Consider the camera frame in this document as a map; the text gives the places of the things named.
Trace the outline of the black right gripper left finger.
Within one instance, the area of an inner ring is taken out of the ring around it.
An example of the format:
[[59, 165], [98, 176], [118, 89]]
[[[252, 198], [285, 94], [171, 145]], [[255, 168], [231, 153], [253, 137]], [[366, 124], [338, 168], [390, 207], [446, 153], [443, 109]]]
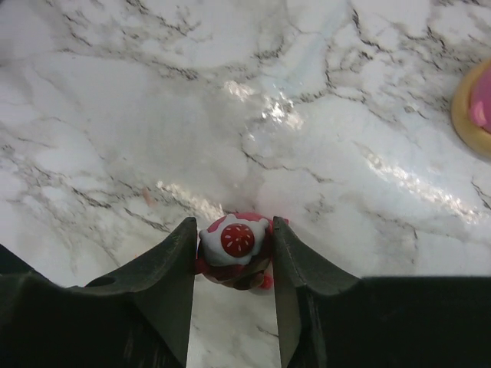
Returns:
[[3, 367], [184, 367], [197, 228], [83, 287], [61, 287], [1, 249]]

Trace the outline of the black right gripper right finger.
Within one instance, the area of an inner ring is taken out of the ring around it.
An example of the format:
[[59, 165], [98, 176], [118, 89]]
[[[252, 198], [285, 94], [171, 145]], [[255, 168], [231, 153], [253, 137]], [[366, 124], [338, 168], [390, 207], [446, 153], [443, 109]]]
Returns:
[[488, 277], [357, 278], [273, 225], [283, 367], [488, 367]]

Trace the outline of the pink strawberry figure toy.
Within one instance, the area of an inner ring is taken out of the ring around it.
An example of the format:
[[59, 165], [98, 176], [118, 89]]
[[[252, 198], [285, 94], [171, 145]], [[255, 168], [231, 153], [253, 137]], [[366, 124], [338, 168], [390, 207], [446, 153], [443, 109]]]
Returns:
[[269, 290], [273, 221], [254, 212], [235, 212], [199, 231], [194, 273], [239, 291]]

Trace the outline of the pink strawberry donut toy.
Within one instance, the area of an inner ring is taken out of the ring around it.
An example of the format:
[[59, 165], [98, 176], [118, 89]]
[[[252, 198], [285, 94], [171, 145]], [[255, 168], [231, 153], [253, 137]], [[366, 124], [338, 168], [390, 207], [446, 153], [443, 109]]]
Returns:
[[451, 104], [451, 120], [460, 139], [474, 152], [490, 158], [490, 59], [460, 81]]

